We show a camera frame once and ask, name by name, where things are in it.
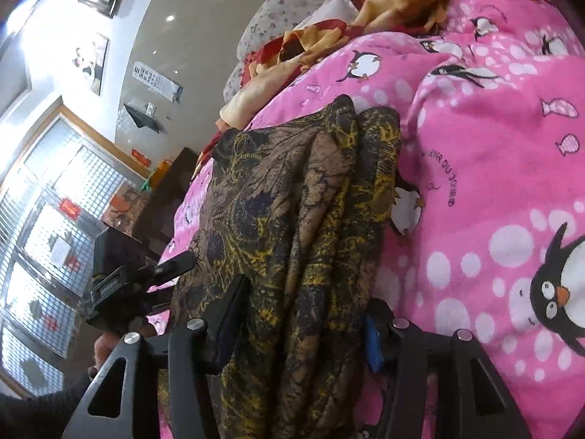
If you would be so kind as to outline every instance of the white pillow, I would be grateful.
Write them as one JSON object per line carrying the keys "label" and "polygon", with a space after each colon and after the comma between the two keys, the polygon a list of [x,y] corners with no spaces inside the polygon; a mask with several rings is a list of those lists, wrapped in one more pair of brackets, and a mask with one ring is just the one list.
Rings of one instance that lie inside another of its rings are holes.
{"label": "white pillow", "polygon": [[302,30],[306,26],[314,25],[325,20],[342,20],[351,23],[358,16],[358,9],[351,0],[325,0],[315,12],[301,21],[295,30]]}

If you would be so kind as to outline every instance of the dark wooden furniture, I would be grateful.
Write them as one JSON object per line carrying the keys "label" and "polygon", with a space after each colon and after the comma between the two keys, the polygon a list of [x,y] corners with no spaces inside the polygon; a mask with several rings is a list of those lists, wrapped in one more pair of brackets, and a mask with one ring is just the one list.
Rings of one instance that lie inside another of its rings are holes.
{"label": "dark wooden furniture", "polygon": [[181,151],[134,222],[132,236],[144,244],[149,257],[154,253],[160,258],[173,238],[175,212],[189,190],[197,157],[190,149]]}

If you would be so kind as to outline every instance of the penguin beak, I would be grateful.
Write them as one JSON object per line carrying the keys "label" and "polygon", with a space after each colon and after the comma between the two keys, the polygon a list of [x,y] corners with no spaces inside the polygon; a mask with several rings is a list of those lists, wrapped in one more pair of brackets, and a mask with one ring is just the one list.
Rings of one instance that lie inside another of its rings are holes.
{"label": "penguin beak", "polygon": [[571,296],[571,292],[569,289],[563,286],[559,286],[556,289],[556,303],[559,307],[564,307],[565,304],[569,301],[569,297]]}

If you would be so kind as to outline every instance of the bed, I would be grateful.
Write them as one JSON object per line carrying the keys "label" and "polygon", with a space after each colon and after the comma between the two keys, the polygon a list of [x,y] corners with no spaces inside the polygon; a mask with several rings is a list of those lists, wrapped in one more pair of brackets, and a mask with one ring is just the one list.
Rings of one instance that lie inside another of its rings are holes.
{"label": "bed", "polygon": [[[548,0],[454,0],[440,35],[356,38],[246,128],[308,115],[340,94],[356,112],[398,111],[402,182],[372,295],[423,330],[472,331],[537,439],[565,436],[585,403],[581,31]],[[162,260],[197,231],[211,176],[212,161],[177,210]],[[151,321],[162,333],[167,319]],[[384,388],[366,372],[354,419],[367,434]],[[429,400],[424,437],[434,408]]]}

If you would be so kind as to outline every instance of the window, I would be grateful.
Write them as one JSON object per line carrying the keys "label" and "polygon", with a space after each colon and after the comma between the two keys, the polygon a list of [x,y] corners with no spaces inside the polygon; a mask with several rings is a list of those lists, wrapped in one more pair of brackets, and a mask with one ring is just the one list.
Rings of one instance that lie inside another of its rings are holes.
{"label": "window", "polygon": [[22,160],[0,191],[0,354],[38,395],[62,388],[100,217],[122,183],[143,179],[63,116]]}

